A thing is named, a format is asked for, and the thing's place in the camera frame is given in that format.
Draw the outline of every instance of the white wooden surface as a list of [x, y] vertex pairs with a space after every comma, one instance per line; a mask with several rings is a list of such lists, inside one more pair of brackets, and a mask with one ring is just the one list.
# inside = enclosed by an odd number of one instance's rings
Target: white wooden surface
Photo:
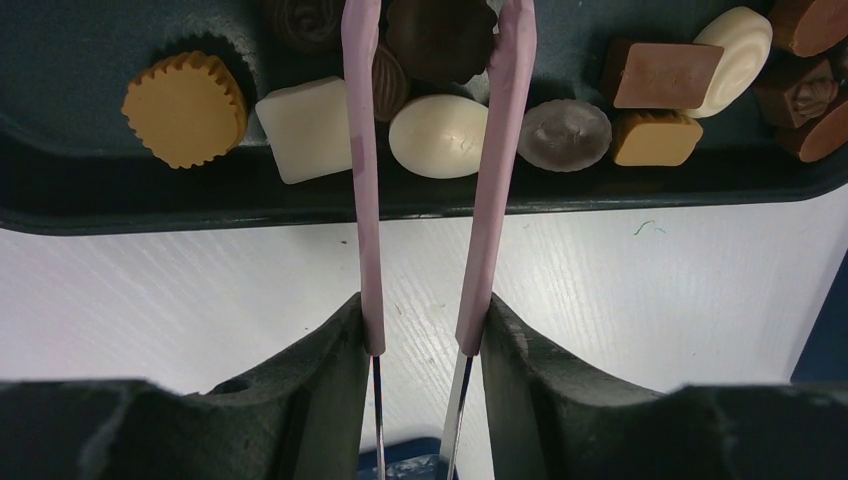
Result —
[[[389, 442], [440, 433], [469, 230], [469, 219], [383, 224]], [[848, 188], [793, 204], [513, 216], [496, 291], [641, 385], [785, 382], [846, 248]], [[353, 225], [0, 231], [0, 378], [141, 376], [206, 391], [316, 328], [358, 289], [357, 269]], [[475, 373], [466, 480], [492, 477], [479, 362]]]

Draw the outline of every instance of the brown chocolate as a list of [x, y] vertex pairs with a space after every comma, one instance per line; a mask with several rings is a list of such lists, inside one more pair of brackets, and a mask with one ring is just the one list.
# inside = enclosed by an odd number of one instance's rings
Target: brown chocolate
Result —
[[391, 122], [409, 99], [409, 78], [403, 72], [394, 54], [378, 45], [371, 65], [374, 89], [374, 118]]
[[824, 113], [837, 89], [826, 58], [787, 57], [757, 79], [754, 96], [766, 122], [798, 128]]
[[498, 16], [485, 0], [394, 0], [386, 40], [413, 78], [466, 83], [495, 48]]
[[774, 45], [799, 57], [818, 55], [848, 36], [845, 0], [778, 0], [768, 18]]
[[259, 0], [277, 37], [301, 53], [339, 44], [345, 0]]
[[840, 80], [848, 80], [848, 37], [830, 49], [827, 57], [833, 75]]
[[518, 154], [536, 167], [574, 172], [594, 165], [609, 149], [612, 126], [598, 107], [552, 100], [524, 114]]
[[677, 112], [627, 112], [613, 129], [613, 160], [625, 167], [676, 167], [704, 134], [698, 122]]
[[614, 39], [598, 89], [616, 108], [698, 108], [723, 52], [714, 45]]
[[848, 143], [848, 91], [841, 92], [824, 115], [792, 130], [777, 129], [777, 144], [802, 162], [817, 162]]

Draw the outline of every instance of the pink tongs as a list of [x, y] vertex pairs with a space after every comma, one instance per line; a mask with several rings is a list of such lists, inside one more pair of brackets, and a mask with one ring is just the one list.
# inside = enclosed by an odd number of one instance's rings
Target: pink tongs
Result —
[[498, 18], [499, 34], [489, 60], [489, 118], [483, 140], [471, 242], [459, 303], [456, 340], [459, 353], [439, 451], [445, 478], [453, 479], [471, 364], [480, 351], [483, 320], [492, 299], [512, 165], [536, 60], [536, 10], [533, 0], [507, 0]]
[[377, 190], [377, 139], [371, 64], [379, 37], [380, 0], [347, 0], [342, 15], [342, 50], [347, 84], [347, 116], [353, 158], [353, 189], [359, 233], [359, 269], [365, 348], [372, 356], [377, 475], [386, 478], [380, 355], [386, 351], [383, 284], [380, 273], [380, 202]]

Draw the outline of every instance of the chocolate box tray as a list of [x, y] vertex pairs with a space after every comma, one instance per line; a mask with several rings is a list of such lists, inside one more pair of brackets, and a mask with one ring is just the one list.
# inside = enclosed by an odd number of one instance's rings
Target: chocolate box tray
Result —
[[[0, 0], [0, 227], [76, 235], [353, 221], [351, 173], [283, 184], [254, 114], [242, 146], [226, 157], [172, 170], [141, 146], [120, 112], [140, 70], [184, 50], [221, 56], [249, 103], [277, 88], [342, 76], [340, 49], [316, 56], [288, 50], [257, 4]], [[732, 7], [766, 13], [773, 4], [536, 0], [539, 42], [528, 107], [576, 97], [612, 113], [595, 88], [611, 38], [690, 42]], [[488, 83], [475, 77], [447, 90], [485, 103]], [[413, 95], [434, 91], [413, 85]], [[848, 181], [848, 148], [802, 164], [775, 146], [750, 91], [701, 124], [703, 140], [676, 168], [623, 168], [604, 159], [581, 172], [549, 173], [518, 158], [508, 211], [785, 202]], [[471, 213], [476, 176], [413, 175], [392, 158], [387, 133], [378, 124], [383, 218]]]

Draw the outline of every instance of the tan chocolate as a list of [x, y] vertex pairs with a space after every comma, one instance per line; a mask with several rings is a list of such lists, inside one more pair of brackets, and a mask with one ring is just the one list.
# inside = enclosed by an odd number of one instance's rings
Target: tan chocolate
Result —
[[613, 125], [612, 157], [624, 167], [676, 167], [703, 134], [698, 122], [676, 112], [627, 112]]
[[224, 155], [247, 131], [238, 84], [220, 58], [203, 52], [182, 53], [141, 72], [121, 112], [142, 144], [171, 168]]

